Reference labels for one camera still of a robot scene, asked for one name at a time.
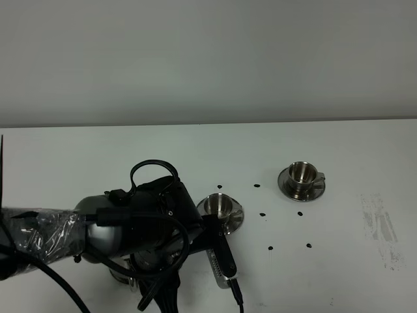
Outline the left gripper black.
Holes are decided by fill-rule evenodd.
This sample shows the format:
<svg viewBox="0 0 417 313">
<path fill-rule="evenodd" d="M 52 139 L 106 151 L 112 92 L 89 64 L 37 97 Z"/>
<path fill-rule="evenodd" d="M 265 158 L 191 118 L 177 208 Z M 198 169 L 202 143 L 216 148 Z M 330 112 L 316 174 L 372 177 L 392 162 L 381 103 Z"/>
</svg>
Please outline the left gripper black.
<svg viewBox="0 0 417 313">
<path fill-rule="evenodd" d="M 155 302 L 160 312 L 177 312 L 179 269 L 205 229 L 203 219 L 178 178 L 133 184 L 128 194 L 139 223 L 130 238 L 144 241 L 124 257 L 141 294 L 137 308 L 142 312 Z"/>
</svg>

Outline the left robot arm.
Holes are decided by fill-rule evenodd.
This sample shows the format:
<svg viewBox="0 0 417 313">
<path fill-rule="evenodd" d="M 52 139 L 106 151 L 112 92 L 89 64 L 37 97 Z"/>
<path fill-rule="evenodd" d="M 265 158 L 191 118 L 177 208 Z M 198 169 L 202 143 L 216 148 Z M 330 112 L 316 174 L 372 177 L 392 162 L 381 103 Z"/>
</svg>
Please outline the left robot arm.
<svg viewBox="0 0 417 313">
<path fill-rule="evenodd" d="M 82 199 L 71 211 L 3 208 L 1 279 L 41 270 L 86 304 L 50 265 L 64 258 L 101 263 L 139 287 L 139 310 L 155 302 L 178 310 L 179 269 L 206 231 L 186 187 L 176 176 Z"/>
</svg>

